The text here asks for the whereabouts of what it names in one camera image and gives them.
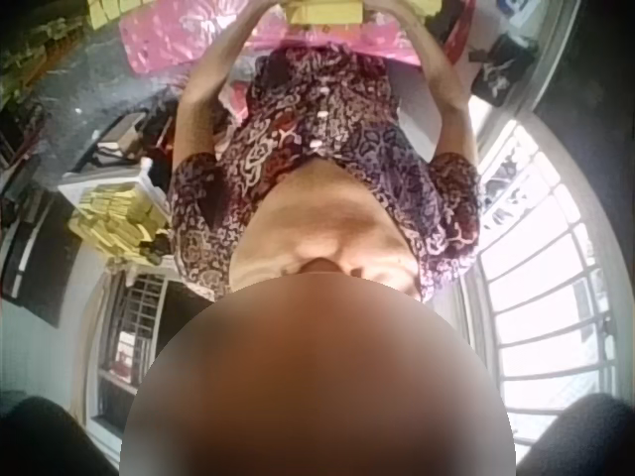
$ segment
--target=sleeve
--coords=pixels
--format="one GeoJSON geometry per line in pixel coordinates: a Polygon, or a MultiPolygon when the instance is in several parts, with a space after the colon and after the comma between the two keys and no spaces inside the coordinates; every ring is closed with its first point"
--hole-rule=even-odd
{"type": "Polygon", "coordinates": [[[171,244],[184,283],[197,294],[215,300],[221,270],[211,269],[211,229],[222,220],[223,170],[214,154],[195,154],[185,159],[172,176],[168,202],[171,244]]]}
{"type": "Polygon", "coordinates": [[[433,158],[430,179],[441,199],[440,222],[427,239],[435,288],[456,280],[476,261],[480,232],[480,183],[465,157],[446,153],[433,158]]]}

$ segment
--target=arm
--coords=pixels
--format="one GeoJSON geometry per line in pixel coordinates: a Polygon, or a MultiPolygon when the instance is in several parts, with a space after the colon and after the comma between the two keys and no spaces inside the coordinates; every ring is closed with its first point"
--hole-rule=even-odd
{"type": "Polygon", "coordinates": [[[177,111],[173,169],[193,154],[214,152],[212,103],[238,55],[275,0],[252,0],[207,49],[192,70],[177,111]]]}
{"type": "Polygon", "coordinates": [[[428,32],[413,8],[404,0],[365,0],[368,7],[394,16],[406,31],[426,74],[430,93],[442,119],[435,155],[456,153],[477,162],[467,102],[469,92],[437,41],[428,32]]]}

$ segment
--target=window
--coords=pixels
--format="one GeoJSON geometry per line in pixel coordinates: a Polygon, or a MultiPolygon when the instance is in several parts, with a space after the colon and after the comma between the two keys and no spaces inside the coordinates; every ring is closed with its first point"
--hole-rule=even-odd
{"type": "Polygon", "coordinates": [[[545,151],[510,121],[480,171],[478,273],[520,461],[569,405],[616,392],[615,334],[584,217],[545,151]]]}
{"type": "Polygon", "coordinates": [[[99,363],[97,420],[121,436],[137,389],[154,361],[166,279],[141,275],[126,288],[121,276],[116,283],[99,363]]]}

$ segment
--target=patterned blouse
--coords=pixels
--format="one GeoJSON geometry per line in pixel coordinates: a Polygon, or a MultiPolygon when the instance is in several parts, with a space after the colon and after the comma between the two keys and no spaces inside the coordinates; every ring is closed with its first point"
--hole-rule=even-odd
{"type": "Polygon", "coordinates": [[[249,117],[217,161],[187,158],[171,192],[172,244],[184,282],[216,301],[230,292],[229,262],[267,193],[320,159],[362,183],[384,206],[419,261],[428,300],[474,262],[478,175],[457,154],[427,164],[397,119],[386,66],[342,46],[293,47],[260,58],[249,117]]]}

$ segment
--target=pink plastic bag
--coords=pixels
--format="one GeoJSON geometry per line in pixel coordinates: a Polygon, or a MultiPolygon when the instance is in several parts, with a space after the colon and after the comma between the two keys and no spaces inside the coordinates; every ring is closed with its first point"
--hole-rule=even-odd
{"type": "MultiPolygon", "coordinates": [[[[132,12],[119,23],[130,65],[137,73],[147,73],[200,58],[248,1],[156,0],[132,12]]],[[[465,47],[475,0],[463,3],[463,14],[445,42],[445,52],[453,62],[465,47]]],[[[328,42],[346,43],[358,53],[419,65],[397,21],[380,13],[363,25],[304,28],[289,25],[283,9],[275,7],[262,18],[245,47],[258,52],[281,44],[319,46],[328,42]]]]}

